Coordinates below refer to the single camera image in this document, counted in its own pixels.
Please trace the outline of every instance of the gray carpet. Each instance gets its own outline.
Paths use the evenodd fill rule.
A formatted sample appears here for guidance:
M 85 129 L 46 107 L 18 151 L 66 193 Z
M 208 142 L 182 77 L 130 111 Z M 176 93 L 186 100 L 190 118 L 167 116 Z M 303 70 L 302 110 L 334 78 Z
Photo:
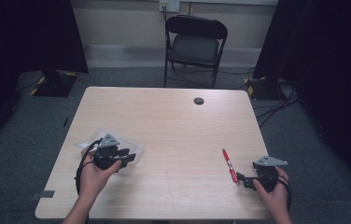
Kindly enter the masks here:
M 221 70 L 239 74 L 248 72 L 248 68 Z M 0 223 L 60 222 L 37 219 L 37 201 L 30 200 L 30 197 L 44 189 L 87 87 L 158 88 L 162 86 L 162 73 L 162 67 L 92 68 L 89 75 L 80 75 L 67 98 L 30 96 L 34 85 L 21 90 L 17 110 L 0 129 Z M 39 72 L 22 74 L 19 88 L 35 83 L 39 76 Z M 209 85 L 211 81 L 209 73 L 172 76 L 177 79 L 185 77 L 204 85 Z M 219 73 L 216 89 L 237 89 L 246 77 Z M 196 83 L 171 79 L 168 80 L 168 87 L 203 88 Z M 284 91 L 290 94 L 291 86 L 285 85 Z M 251 103 L 257 108 L 256 115 L 269 109 L 262 106 L 278 104 L 268 101 Z M 285 170 L 293 187 L 290 214 L 294 222 L 351 223 L 351 171 L 336 152 L 321 140 L 314 119 L 306 114 L 302 105 L 296 103 L 279 110 L 263 124 L 261 132 L 269 155 L 289 163 Z

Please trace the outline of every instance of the chair backrest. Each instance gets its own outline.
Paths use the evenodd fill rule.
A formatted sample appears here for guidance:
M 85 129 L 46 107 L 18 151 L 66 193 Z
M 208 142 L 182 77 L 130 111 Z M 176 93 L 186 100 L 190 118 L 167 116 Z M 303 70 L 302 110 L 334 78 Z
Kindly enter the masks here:
M 206 18 L 177 15 L 167 20 L 165 24 L 166 33 L 181 35 L 196 35 L 214 39 L 226 40 L 228 29 L 220 21 Z

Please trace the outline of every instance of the black backdrop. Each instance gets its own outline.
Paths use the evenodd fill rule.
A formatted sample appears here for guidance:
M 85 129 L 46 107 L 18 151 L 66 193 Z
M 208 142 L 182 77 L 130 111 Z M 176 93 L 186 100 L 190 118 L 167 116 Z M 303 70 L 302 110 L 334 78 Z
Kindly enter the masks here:
M 351 1 L 278 3 L 254 76 L 296 81 L 324 139 L 351 168 Z
M 0 0 L 0 108 L 18 77 L 43 66 L 88 73 L 69 0 Z

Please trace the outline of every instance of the black folding chair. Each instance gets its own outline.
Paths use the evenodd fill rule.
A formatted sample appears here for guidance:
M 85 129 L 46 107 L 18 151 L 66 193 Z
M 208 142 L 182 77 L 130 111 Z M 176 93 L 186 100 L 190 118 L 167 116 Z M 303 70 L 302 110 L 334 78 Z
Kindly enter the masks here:
M 214 89 L 219 62 L 228 37 L 228 29 L 220 21 L 186 15 L 169 18 L 165 24 L 166 57 L 164 65 L 164 84 L 166 87 L 167 65 L 174 63 L 212 68 Z M 170 34 L 175 34 L 172 41 Z

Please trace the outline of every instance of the white wall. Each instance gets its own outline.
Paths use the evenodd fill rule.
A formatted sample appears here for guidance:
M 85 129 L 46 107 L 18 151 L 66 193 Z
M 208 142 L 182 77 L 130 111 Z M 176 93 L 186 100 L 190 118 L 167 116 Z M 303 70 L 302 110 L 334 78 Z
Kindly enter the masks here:
M 164 46 L 158 1 L 72 1 L 84 45 Z M 180 3 L 188 14 L 189 3 Z M 227 48 L 260 49 L 275 6 L 192 3 L 192 15 L 216 19 L 229 30 Z

